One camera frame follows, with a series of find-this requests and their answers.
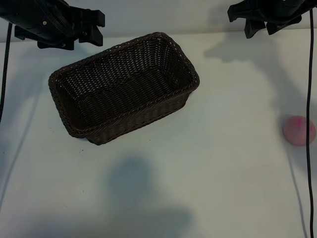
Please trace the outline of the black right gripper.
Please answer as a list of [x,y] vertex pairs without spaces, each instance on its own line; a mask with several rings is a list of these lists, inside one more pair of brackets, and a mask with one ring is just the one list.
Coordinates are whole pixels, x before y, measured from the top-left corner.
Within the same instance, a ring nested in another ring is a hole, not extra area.
[[267,29],[269,35],[301,21],[299,11],[290,8],[273,10],[254,8],[248,10],[248,1],[231,5],[227,11],[230,22],[238,18],[246,18],[244,32],[246,38],[252,38],[259,30]]

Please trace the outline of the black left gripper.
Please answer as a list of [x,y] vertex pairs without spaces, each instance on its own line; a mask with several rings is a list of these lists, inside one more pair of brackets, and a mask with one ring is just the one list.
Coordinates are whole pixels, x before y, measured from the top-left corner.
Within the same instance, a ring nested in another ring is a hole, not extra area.
[[21,40],[34,40],[40,49],[72,50],[74,41],[82,33],[79,43],[103,46],[103,36],[97,26],[105,27],[105,18],[100,10],[80,10],[81,21],[93,25],[82,33],[80,24],[71,19],[70,9],[40,9],[25,17],[21,23],[14,24],[14,36]]

